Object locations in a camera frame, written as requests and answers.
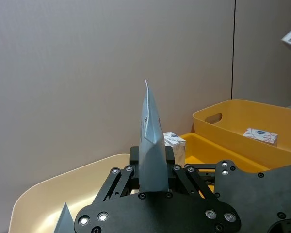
gray plastic bag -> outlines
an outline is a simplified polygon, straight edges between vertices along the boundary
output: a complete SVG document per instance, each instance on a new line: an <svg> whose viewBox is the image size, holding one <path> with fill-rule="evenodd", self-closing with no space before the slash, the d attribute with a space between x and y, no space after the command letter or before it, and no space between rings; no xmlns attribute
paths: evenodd
<svg viewBox="0 0 291 233"><path fill-rule="evenodd" d="M139 185L142 192L168 191L164 136L155 99L147 82L141 112Z"/></svg>

black metal plate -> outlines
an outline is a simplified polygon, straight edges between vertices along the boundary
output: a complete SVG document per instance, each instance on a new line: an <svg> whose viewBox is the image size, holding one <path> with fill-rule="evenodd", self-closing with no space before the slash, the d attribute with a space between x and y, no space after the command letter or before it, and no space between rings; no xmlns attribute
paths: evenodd
<svg viewBox="0 0 291 233"><path fill-rule="evenodd" d="M216 212L216 219L206 217L209 209ZM106 221L98 221L101 212L108 213ZM226 221L226 212L234 213L237 220ZM81 226L78 219L84 215L90 220ZM166 193L157 192L146 193L143 200L137 193L86 206L78 213L74 229L77 233L91 233L95 227L102 233L215 233L216 224L222 224L225 233L237 232L241 226L235 210L226 203L179 193L167 198Z"/></svg>
<svg viewBox="0 0 291 233"><path fill-rule="evenodd" d="M239 170L232 161L218 163L215 192L219 200L233 206L242 221L240 233L266 233L281 221L279 212L291 218L291 166L258 173Z"/></svg>

gray wall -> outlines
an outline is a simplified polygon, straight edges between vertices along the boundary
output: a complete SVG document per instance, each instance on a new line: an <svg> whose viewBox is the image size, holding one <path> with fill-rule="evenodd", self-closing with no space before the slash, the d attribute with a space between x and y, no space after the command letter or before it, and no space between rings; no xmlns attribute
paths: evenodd
<svg viewBox="0 0 291 233"><path fill-rule="evenodd" d="M143 79L164 131L229 99L233 13L234 0L0 0L0 233L33 184L138 143Z"/></svg>
<svg viewBox="0 0 291 233"><path fill-rule="evenodd" d="M233 98L291 105L291 0L237 0Z"/></svg>

bin handle hole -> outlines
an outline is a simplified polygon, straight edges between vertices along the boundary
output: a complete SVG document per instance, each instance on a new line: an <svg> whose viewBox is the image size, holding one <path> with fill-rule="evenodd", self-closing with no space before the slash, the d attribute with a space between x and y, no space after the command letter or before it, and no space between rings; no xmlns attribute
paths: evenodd
<svg viewBox="0 0 291 233"><path fill-rule="evenodd" d="M215 123L218 123L221 119L222 119L222 113L217 113L217 114L207 117L205 119L205 122L213 125Z"/></svg>

yellow plastic bin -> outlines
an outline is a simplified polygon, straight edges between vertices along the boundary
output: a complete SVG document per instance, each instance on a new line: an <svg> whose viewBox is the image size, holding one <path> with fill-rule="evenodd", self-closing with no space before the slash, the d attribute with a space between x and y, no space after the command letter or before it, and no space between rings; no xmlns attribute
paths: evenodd
<svg viewBox="0 0 291 233"><path fill-rule="evenodd" d="M268 168L291 165L291 109L228 100L193 114L198 135ZM278 134L277 146L246 138L247 128Z"/></svg>
<svg viewBox="0 0 291 233"><path fill-rule="evenodd" d="M219 146L195 133L182 136L186 140L186 160L188 164L216 164L222 160L232 160L243 171L259 172L269 168Z"/></svg>

